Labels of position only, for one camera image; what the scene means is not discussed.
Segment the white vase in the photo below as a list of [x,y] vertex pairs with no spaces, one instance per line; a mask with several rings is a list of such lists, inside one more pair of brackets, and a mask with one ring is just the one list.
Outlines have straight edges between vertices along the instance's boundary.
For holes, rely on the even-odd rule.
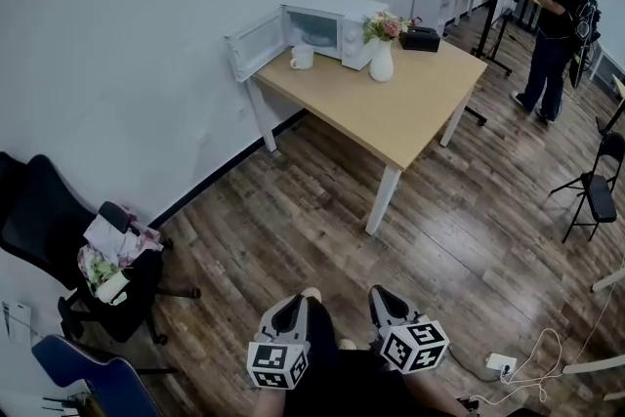
[[369,65],[371,78],[378,82],[388,82],[395,71],[391,56],[391,42],[391,40],[379,40],[378,50]]

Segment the foot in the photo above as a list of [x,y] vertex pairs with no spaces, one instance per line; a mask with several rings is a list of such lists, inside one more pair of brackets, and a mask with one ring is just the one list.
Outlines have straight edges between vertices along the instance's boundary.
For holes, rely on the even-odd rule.
[[314,297],[319,302],[321,302],[321,292],[319,292],[318,288],[309,287],[304,292],[302,292],[304,297]]
[[357,347],[355,345],[355,342],[352,341],[351,339],[341,339],[339,341],[339,350],[341,350],[341,351],[355,351],[355,350],[357,350]]
[[525,105],[521,102],[520,96],[522,96],[522,94],[519,91],[513,91],[510,93],[510,99],[512,101],[514,101],[518,106],[520,106],[521,108],[523,108],[523,110],[527,113],[529,113],[529,110],[525,107]]
[[545,123],[554,123],[556,121],[555,118],[547,118],[547,115],[545,115],[545,113],[543,113],[542,109],[537,109],[536,110],[536,114],[538,115],[538,118],[540,118],[543,122]]

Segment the microwave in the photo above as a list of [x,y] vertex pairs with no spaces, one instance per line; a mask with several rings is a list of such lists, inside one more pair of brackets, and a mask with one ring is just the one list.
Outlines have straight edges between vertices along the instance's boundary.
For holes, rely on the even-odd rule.
[[363,69],[377,50],[364,43],[364,19],[389,6],[371,0],[310,0],[284,4],[276,11],[226,37],[237,81],[243,82],[287,47],[308,44],[316,53]]

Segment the person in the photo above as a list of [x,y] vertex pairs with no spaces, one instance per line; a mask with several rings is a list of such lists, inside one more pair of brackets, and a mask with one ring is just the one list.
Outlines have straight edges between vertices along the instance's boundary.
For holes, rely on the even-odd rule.
[[469,415],[430,374],[383,371],[386,361],[373,351],[359,351],[347,339],[337,345],[320,292],[302,295],[309,307],[309,368],[294,390],[261,389],[252,417]]
[[531,112],[536,107],[547,80],[538,116],[553,122],[562,106],[566,64],[579,48],[575,35],[574,17],[585,0],[536,0],[543,8],[538,19],[536,47],[525,90],[514,91],[510,97],[522,109]]

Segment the black backpack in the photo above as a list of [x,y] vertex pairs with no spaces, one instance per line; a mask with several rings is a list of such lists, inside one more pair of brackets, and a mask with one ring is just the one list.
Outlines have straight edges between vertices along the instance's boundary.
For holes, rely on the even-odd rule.
[[573,39],[580,47],[586,46],[592,32],[593,18],[597,11],[597,4],[591,0],[581,0],[575,13],[568,13],[573,21]]

